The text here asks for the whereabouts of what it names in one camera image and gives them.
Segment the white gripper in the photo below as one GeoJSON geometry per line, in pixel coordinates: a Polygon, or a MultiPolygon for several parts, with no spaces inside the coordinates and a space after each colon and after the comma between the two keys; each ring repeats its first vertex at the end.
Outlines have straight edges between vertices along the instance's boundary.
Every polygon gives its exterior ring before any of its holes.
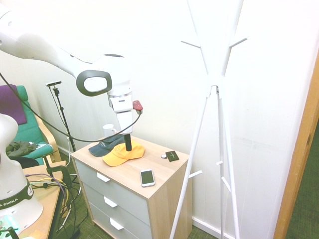
{"type": "Polygon", "coordinates": [[[124,134],[126,151],[132,150],[131,133],[133,132],[133,113],[132,110],[116,112],[116,117],[120,126],[120,131],[124,134]]]}

